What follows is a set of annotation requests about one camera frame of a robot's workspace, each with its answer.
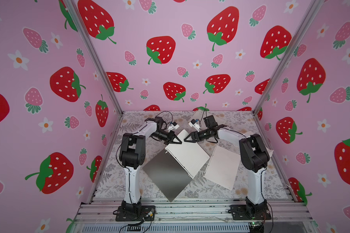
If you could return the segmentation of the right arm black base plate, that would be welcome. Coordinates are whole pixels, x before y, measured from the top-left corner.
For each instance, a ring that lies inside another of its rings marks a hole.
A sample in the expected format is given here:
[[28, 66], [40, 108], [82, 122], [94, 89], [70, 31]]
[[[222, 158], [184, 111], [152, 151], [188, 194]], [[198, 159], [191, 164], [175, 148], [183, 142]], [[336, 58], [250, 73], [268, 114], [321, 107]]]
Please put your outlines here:
[[263, 206], [231, 205], [228, 213], [233, 220], [271, 220], [272, 215], [266, 204]]

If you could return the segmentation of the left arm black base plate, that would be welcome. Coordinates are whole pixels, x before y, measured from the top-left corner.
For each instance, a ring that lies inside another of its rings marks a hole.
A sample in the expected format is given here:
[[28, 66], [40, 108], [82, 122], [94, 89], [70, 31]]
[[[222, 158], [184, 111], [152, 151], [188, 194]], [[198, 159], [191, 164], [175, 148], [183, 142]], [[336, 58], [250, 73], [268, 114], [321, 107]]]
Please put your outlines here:
[[156, 207], [154, 205], [145, 205], [135, 210], [129, 211], [122, 206], [113, 212], [116, 221], [131, 222], [131, 221], [151, 221], [154, 220]]

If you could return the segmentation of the white spiral notebook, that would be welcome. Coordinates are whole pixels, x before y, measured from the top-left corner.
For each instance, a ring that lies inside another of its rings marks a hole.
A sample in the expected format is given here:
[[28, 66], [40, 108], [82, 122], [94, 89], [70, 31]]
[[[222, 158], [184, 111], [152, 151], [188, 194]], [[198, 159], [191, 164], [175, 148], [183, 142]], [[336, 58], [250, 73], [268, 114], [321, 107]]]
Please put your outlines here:
[[191, 117], [191, 120], [194, 119], [194, 120], [199, 120], [201, 123], [204, 123], [204, 119], [206, 117], [206, 115], [208, 114], [207, 111], [201, 111], [201, 110], [198, 110], [195, 112], [195, 114]]

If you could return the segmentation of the dark brown spiral notebook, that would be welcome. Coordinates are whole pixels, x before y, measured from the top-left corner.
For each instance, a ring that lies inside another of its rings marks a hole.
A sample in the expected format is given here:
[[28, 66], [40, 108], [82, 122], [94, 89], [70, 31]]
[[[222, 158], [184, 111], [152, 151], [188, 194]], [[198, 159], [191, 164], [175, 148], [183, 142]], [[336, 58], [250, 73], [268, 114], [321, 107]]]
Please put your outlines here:
[[144, 167], [144, 172], [172, 202], [195, 178], [210, 156], [197, 143], [184, 142], [189, 133], [178, 134], [181, 144], [169, 144]]

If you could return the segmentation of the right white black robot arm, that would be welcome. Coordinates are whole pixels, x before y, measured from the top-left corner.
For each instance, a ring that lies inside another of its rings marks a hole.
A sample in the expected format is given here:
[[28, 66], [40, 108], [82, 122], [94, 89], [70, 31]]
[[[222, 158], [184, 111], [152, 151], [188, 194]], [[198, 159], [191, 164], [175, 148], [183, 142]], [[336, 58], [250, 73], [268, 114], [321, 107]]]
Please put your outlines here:
[[200, 129], [198, 120], [192, 119], [189, 125], [196, 129], [190, 133], [185, 142], [196, 143], [209, 138], [227, 141], [240, 149], [240, 161], [249, 171], [248, 196], [246, 197], [247, 209], [258, 212], [267, 207], [267, 200], [263, 195], [264, 173], [272, 156], [273, 150], [267, 149], [259, 134], [243, 134], [228, 128], [224, 124], [218, 124], [214, 116], [204, 118], [205, 130]]

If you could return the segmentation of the torn lined paper page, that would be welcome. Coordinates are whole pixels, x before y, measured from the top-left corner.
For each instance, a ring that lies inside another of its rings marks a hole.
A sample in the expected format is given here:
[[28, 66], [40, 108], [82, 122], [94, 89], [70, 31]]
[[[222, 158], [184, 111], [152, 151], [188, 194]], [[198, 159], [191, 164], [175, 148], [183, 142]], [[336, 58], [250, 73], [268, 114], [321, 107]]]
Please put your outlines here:
[[253, 140], [253, 142], [251, 143], [252, 147], [256, 150], [257, 148], [259, 148], [261, 151], [265, 150], [269, 156], [269, 158], [272, 157], [273, 155], [273, 150], [269, 149], [266, 144], [264, 143], [262, 137], [259, 134], [255, 134], [251, 131], [248, 131], [245, 133], [245, 136], [247, 138], [250, 138]]

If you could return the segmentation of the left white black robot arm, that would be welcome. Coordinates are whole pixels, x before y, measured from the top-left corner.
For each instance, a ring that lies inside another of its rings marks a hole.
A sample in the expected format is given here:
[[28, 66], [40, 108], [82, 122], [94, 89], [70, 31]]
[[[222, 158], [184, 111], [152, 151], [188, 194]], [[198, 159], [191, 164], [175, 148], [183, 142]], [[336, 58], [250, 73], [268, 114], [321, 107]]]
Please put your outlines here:
[[121, 162], [125, 172], [126, 189], [122, 209], [126, 212], [140, 214], [142, 211], [139, 181], [140, 169], [145, 161], [146, 139], [153, 136], [166, 145], [182, 143], [174, 132], [179, 125], [173, 121], [166, 129], [163, 129], [163, 124], [162, 117], [147, 118], [138, 130], [122, 136], [117, 160]]

